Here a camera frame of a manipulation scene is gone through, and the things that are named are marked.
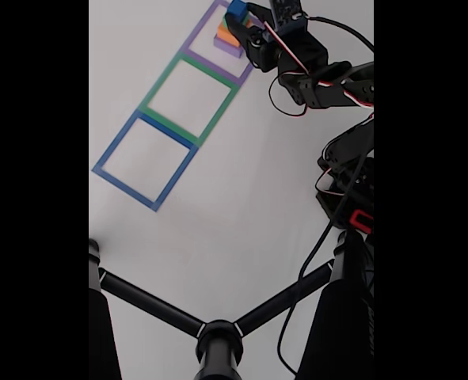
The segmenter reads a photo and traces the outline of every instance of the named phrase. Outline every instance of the green tape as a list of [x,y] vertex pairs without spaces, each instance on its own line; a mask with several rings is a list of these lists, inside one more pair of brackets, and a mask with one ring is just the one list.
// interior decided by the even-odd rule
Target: green tape
[[[179,63],[179,61],[185,61],[186,63],[192,65],[196,69],[204,72],[205,74],[209,75],[210,77],[213,77],[216,79],[218,82],[224,84],[225,86],[230,88],[230,92],[226,96],[225,100],[223,103],[219,106],[218,110],[215,112],[213,115],[211,121],[207,124],[205,127],[204,131],[200,135],[200,137],[196,137],[195,135],[191,134],[189,131],[186,131],[183,127],[180,125],[175,124],[173,121],[167,119],[163,115],[160,115],[158,112],[154,111],[151,107],[149,107],[149,103],[153,99],[154,95],[161,89],[163,83],[165,80],[170,76],[170,73],[172,73],[173,69],[175,69],[176,65]],[[149,90],[149,93],[144,97],[143,101],[140,103],[138,110],[140,112],[145,113],[149,117],[152,117],[159,123],[165,125],[167,128],[169,128],[171,131],[176,132],[179,136],[187,139],[189,142],[196,146],[202,146],[206,138],[211,134],[212,130],[214,129],[215,125],[218,123],[219,119],[221,118],[222,114],[225,112],[226,108],[229,106],[231,101],[234,99],[235,95],[239,91],[239,86],[236,85],[235,83],[229,81],[228,79],[224,78],[220,74],[216,73],[209,67],[203,65],[202,63],[196,61],[195,59],[178,52],[170,61],[169,65],[163,70],[162,75],[158,78],[156,83],[154,83],[153,87]]]
[[225,77],[221,76],[220,74],[216,73],[215,71],[213,71],[212,69],[210,69],[209,67],[203,65],[202,63],[196,61],[195,59],[193,59],[192,57],[188,57],[187,55],[183,55],[182,57],[183,61],[189,63],[190,65],[196,67],[197,69],[199,69],[200,71],[204,72],[205,74],[209,75],[210,77],[213,77],[214,79],[216,79],[218,82],[221,82],[222,84],[224,84],[226,87],[230,87],[231,89],[236,87],[237,85],[231,81],[229,81],[228,79],[226,79]]
[[237,92],[239,91],[239,86],[235,86],[232,88],[232,90],[229,92],[228,96],[225,98],[223,103],[219,106],[218,111],[214,114],[212,117],[211,121],[209,124],[205,127],[204,132],[202,132],[202,135],[200,135],[198,141],[196,142],[197,146],[202,146],[206,138],[211,134],[213,128],[216,126],[218,123],[219,119],[225,112],[226,108],[230,105],[232,100],[235,98],[235,95],[237,95]]
[[160,115],[156,111],[154,111],[152,108],[146,108],[146,110],[143,111],[146,115],[149,117],[152,117],[159,123],[162,123],[165,125],[167,128],[169,128],[171,131],[176,132],[178,135],[181,137],[184,137],[187,139],[189,142],[193,143],[194,145],[197,144],[198,138],[195,135],[192,135],[188,131],[186,131],[183,127],[179,127],[177,124],[175,124],[173,121],[168,120],[166,117],[163,115]]

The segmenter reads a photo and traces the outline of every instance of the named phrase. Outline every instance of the orange block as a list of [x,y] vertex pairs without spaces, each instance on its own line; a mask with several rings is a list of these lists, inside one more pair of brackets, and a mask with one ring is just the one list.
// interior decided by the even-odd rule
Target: orange block
[[239,41],[237,41],[235,37],[232,36],[232,34],[228,31],[228,29],[225,28],[225,26],[223,26],[222,22],[219,24],[218,27],[218,38],[221,38],[223,41],[227,42],[232,46],[235,46],[236,48],[241,46]]

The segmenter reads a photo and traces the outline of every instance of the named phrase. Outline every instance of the blue tape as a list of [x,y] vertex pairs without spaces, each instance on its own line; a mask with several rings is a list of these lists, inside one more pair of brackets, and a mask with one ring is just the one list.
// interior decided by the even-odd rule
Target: blue tape
[[167,136],[169,136],[171,139],[177,141],[183,146],[186,146],[188,149],[192,149],[193,143],[185,139],[184,137],[178,135],[176,132],[172,131],[171,129],[167,128],[165,125],[162,123],[159,123],[152,117],[146,115],[145,113],[140,112],[139,113],[139,118],[144,120],[146,123],[152,125],[156,129],[158,129],[160,132],[163,132]]
[[181,177],[181,174],[186,170],[188,164],[191,162],[193,157],[195,157],[195,154],[196,152],[198,152],[198,150],[198,146],[192,146],[192,148],[189,150],[188,155],[185,157],[184,161],[179,165],[172,178],[170,178],[170,181],[163,189],[162,194],[160,194],[158,199],[156,199],[156,201],[153,203],[153,207],[151,208],[153,211],[158,211],[165,198],[169,195],[170,191]]
[[149,208],[152,209],[154,206],[154,202],[152,200],[147,199],[145,196],[128,186],[127,184],[124,184],[117,178],[111,176],[109,173],[105,172],[98,164],[96,164],[93,168],[93,172],[98,174],[100,177],[102,177],[104,180],[110,182],[114,186],[116,186],[119,190],[122,190],[123,192],[126,192],[129,196],[132,198],[135,198],[138,200],[140,203],[148,206]]
[[121,128],[121,131],[117,134],[117,136],[110,143],[107,150],[101,155],[100,159],[97,162],[97,166],[101,168],[103,165],[105,165],[108,158],[111,156],[112,152],[117,148],[118,145],[120,145],[121,140],[128,133],[128,131],[130,131],[131,126],[137,120],[137,118],[139,118],[140,114],[141,112],[139,110],[136,110],[135,112],[131,114],[130,118]]

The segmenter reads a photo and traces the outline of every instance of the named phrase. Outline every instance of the stacked blocks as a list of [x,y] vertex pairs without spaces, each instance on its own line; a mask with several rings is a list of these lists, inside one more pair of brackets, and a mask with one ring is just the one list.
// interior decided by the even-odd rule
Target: stacked blocks
[[[248,15],[248,8],[246,7],[245,2],[242,2],[241,0],[232,0],[226,12],[232,13],[238,22],[241,22],[248,28],[251,26],[251,21],[249,20]],[[218,26],[218,32],[216,33],[214,39],[214,45],[236,58],[241,58],[242,56],[242,46],[239,41],[237,41],[235,37],[232,36],[232,34],[229,32],[226,26],[225,17]]]

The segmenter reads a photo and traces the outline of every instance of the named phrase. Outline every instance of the purple tape square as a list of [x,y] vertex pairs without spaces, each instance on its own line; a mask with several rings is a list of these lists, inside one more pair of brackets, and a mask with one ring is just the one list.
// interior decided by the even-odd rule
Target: purple tape square
[[[214,0],[207,12],[202,16],[200,19],[199,23],[196,25],[196,27],[193,29],[192,33],[188,36],[186,41],[183,43],[179,51],[182,51],[186,55],[192,57],[196,61],[202,63],[206,67],[209,67],[211,70],[217,72],[218,74],[222,75],[229,81],[235,83],[239,87],[242,86],[242,84],[245,82],[245,80],[248,78],[249,73],[253,69],[253,65],[251,63],[248,63],[244,71],[242,72],[240,77],[236,77],[232,73],[229,73],[225,69],[221,68],[220,66],[216,65],[215,63],[211,62],[208,59],[205,59],[202,55],[196,54],[194,51],[192,51],[189,47],[192,45],[192,42],[194,39],[198,36],[204,25],[206,25],[207,21],[211,18],[212,14],[215,12],[216,8],[219,6],[224,6],[225,8],[228,8],[228,5],[230,3],[227,2],[226,0]],[[249,17],[251,22],[253,22],[255,25],[260,25],[260,22],[255,18],[255,17]]]

